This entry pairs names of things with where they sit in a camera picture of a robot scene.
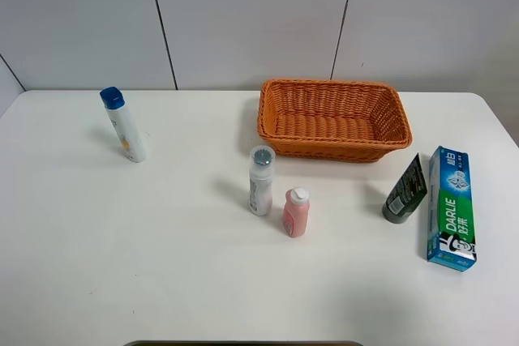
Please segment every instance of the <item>white bottle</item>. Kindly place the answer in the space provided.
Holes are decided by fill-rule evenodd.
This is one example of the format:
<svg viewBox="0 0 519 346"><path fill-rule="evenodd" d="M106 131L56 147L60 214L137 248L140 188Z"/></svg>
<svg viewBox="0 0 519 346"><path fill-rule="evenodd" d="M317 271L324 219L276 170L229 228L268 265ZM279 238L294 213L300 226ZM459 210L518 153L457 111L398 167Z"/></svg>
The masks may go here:
<svg viewBox="0 0 519 346"><path fill-rule="evenodd" d="M130 111L124 103L121 91L116 87L109 87L103 89L100 95L128 159L133 162L144 161L146 159L146 149L144 149Z"/></svg>
<svg viewBox="0 0 519 346"><path fill-rule="evenodd" d="M257 216L267 215L272 208L275 158L276 153L268 146L256 146L251 150L249 207Z"/></svg>

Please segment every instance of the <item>blue and green box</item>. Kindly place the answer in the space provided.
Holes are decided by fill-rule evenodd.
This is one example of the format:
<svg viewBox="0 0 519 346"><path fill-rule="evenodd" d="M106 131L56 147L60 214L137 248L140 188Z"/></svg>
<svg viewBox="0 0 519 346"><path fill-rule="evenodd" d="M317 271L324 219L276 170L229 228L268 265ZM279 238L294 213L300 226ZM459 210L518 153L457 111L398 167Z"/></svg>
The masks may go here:
<svg viewBox="0 0 519 346"><path fill-rule="evenodd" d="M469 156L439 146L429 161L427 261L466 271L476 262Z"/></svg>

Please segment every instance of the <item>wicker basket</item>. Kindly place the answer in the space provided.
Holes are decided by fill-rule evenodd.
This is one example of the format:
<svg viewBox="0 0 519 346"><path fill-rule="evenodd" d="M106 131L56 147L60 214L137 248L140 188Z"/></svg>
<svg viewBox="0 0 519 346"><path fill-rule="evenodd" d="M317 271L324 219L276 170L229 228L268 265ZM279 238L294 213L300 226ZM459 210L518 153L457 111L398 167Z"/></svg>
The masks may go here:
<svg viewBox="0 0 519 346"><path fill-rule="evenodd" d="M364 81L269 80L258 133L282 156L349 162L375 162L412 141L397 92Z"/></svg>

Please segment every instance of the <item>pink bottle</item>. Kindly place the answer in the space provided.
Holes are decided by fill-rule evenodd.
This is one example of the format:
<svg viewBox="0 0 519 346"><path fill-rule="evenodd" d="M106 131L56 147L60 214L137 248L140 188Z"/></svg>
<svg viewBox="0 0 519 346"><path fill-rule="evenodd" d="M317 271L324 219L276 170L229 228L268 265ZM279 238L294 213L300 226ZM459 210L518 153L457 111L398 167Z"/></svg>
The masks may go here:
<svg viewBox="0 0 519 346"><path fill-rule="evenodd" d="M292 238L301 237L307 229L310 195L298 187L286 191L286 204L283 211L283 226Z"/></svg>

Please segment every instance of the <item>clear cap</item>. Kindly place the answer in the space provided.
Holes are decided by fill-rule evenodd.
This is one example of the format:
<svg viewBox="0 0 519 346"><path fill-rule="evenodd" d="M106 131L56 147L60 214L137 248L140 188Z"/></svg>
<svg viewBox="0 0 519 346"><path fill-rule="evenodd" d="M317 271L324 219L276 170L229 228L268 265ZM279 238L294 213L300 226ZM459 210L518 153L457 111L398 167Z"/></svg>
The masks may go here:
<svg viewBox="0 0 519 346"><path fill-rule="evenodd" d="M251 150L251 166L249 170L257 178L269 178L274 174L276 153L271 147L259 145Z"/></svg>
<svg viewBox="0 0 519 346"><path fill-rule="evenodd" d="M298 186L297 188L293 188L290 191L290 201L295 204L296 206L304 206L306 203L308 203L308 200L310 199L310 194L307 190L302 188L301 186Z"/></svg>

